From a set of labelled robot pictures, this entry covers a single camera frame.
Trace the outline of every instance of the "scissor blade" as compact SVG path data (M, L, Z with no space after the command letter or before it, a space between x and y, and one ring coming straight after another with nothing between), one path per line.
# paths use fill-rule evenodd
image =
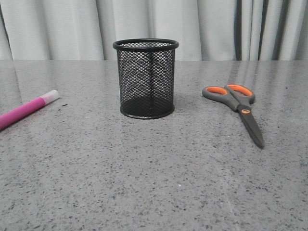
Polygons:
M264 140L262 136L262 132L251 114L251 110L249 109L250 113L244 113L243 110L247 109L246 106L244 105L239 105L238 106L238 113L240 114L240 117L242 119L242 122L244 123L249 135L251 138L254 140L257 146L260 148L264 147Z

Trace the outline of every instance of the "scissor pivot screw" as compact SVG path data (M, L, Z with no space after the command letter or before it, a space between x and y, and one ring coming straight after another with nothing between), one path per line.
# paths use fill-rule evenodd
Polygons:
M249 113L250 113L250 110L248 110L248 109L242 109L242 113L243 113L243 114L249 114Z

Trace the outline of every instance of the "metal rim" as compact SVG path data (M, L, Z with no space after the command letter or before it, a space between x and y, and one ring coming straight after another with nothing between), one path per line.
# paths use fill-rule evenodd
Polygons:
M169 45L163 47L127 47L127 43L139 43L139 42L161 42L168 43ZM179 43L170 39L160 38L137 38L137 39L126 39L120 40L113 43L113 48L119 51L136 51L136 52L154 52L154 51L169 51L176 49Z
M131 117L131 118L134 118L134 119L158 119L158 118L162 118L162 117L165 117L165 116L167 116L167 115L169 115L169 114L171 114L171 113L173 113L174 112L174 106L172 106L172 108L171 108L171 110L170 111L168 111L168 112L166 112L166 113L163 113L163 114L161 114L161 115L153 115L153 116L139 116L139 115L131 115L131 114L128 114L128 113L126 113L126 112L124 112L123 110L122 110L122 107L120 107L120 112L123 114L123 115L125 115L125 116L128 116L128 117Z

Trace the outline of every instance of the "pen holder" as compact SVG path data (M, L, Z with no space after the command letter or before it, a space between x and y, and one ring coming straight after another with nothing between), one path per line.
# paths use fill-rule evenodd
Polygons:
M117 51L120 111L138 119L155 119L174 111L174 53L168 39L127 39L113 43Z

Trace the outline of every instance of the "orange handle grip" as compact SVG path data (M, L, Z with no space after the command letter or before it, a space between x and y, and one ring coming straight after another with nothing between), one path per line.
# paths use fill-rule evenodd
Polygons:
M228 94L227 90L221 87L207 87L206 90L211 93L219 93L221 95Z
M245 96L251 96L253 95L253 92L251 90L249 90L246 87L243 87L241 85L237 85L237 84L228 84L227 85L229 88L238 91L240 93L243 93Z

